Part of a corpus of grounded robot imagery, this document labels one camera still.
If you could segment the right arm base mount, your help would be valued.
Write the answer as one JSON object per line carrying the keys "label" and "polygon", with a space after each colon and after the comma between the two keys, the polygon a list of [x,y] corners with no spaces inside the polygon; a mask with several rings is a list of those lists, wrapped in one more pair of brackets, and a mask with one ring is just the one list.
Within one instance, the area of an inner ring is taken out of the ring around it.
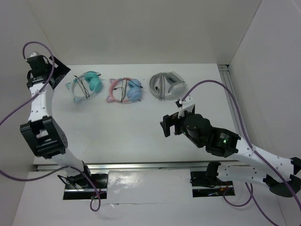
{"label": "right arm base mount", "polygon": [[226,196],[235,196],[232,181],[210,181],[206,178],[206,173],[204,171],[191,171],[190,183],[192,186],[193,198],[223,196],[225,191]]}

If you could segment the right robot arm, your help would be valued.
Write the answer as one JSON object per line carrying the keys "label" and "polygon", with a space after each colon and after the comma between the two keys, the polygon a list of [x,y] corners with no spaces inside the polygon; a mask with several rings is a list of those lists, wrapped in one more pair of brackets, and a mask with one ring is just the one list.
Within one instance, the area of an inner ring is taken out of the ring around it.
{"label": "right robot arm", "polygon": [[184,134],[196,147],[205,148],[207,153],[246,164],[237,167],[220,162],[209,163],[205,179],[211,185],[226,181],[257,184],[282,197],[292,197],[301,189],[301,180],[296,176],[301,169],[301,161],[297,157],[287,159],[258,147],[250,148],[240,135],[213,127],[200,114],[187,113],[183,117],[177,113],[165,115],[160,125],[165,137],[170,136],[170,128],[174,126],[175,135]]}

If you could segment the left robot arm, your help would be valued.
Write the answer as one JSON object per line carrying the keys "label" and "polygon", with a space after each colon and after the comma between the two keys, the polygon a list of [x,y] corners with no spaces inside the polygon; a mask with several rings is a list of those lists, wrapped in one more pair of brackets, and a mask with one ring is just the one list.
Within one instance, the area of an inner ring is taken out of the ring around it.
{"label": "left robot arm", "polygon": [[36,157],[42,157],[65,167],[66,185],[89,187],[93,182],[87,165],[68,149],[67,136],[52,116],[52,98],[56,86],[71,71],[56,57],[46,58],[36,52],[27,58],[31,69],[27,73],[27,87],[34,100],[28,122],[20,132]]}

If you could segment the teal cat-ear headphones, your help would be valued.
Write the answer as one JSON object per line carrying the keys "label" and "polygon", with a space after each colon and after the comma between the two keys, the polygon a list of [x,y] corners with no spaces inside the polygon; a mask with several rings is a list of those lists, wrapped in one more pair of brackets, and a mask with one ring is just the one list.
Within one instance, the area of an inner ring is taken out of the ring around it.
{"label": "teal cat-ear headphones", "polygon": [[[100,79],[101,74],[95,71],[88,71],[80,76],[73,75],[71,82],[65,84],[66,88],[70,91],[73,102],[77,103],[81,100],[87,100],[93,98],[103,89],[103,82]],[[76,87],[79,87],[82,96],[76,94]]]}

